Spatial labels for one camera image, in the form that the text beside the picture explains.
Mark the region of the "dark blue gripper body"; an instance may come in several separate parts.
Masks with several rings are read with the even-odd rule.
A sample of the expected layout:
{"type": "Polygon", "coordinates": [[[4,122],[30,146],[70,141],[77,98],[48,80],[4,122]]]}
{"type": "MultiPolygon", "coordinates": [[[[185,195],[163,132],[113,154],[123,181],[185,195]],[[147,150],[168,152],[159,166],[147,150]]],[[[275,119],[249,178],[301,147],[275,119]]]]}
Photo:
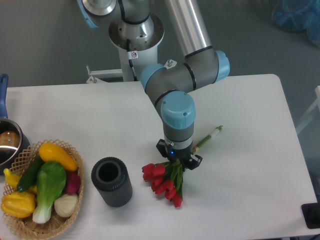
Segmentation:
{"type": "Polygon", "coordinates": [[[165,144],[165,158],[174,162],[176,159],[181,161],[188,161],[191,159],[193,144],[190,144],[183,149],[174,149],[172,145],[165,144]]]}

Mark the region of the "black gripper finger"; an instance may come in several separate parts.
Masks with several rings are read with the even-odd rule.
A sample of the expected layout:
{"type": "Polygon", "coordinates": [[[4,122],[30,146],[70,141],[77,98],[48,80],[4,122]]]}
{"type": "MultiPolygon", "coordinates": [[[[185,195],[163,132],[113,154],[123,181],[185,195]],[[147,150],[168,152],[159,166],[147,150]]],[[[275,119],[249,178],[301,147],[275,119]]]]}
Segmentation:
{"type": "Polygon", "coordinates": [[[190,154],[182,160],[182,165],[184,169],[194,170],[200,166],[203,158],[197,154],[190,154]]]}
{"type": "Polygon", "coordinates": [[[168,158],[167,144],[164,139],[160,139],[156,144],[156,148],[163,158],[168,158]]]}

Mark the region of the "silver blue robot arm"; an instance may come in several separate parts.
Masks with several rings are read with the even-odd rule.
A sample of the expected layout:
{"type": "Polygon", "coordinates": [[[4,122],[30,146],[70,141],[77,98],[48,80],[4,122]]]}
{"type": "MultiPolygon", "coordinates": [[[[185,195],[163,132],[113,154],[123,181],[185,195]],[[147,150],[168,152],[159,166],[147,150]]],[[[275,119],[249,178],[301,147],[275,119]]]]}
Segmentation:
{"type": "Polygon", "coordinates": [[[150,12],[147,0],[79,0],[82,16],[90,28],[93,17],[105,17],[115,10],[120,20],[110,23],[108,35],[118,49],[119,69],[88,71],[91,83],[122,78],[142,84],[159,117],[164,137],[157,143],[160,154],[170,162],[180,161],[184,169],[197,168],[202,158],[193,150],[195,103],[190,92],[226,78],[230,63],[225,53],[214,50],[198,3],[168,0],[166,7],[185,62],[169,59],[158,63],[158,46],[164,37],[162,21],[150,12]]]}

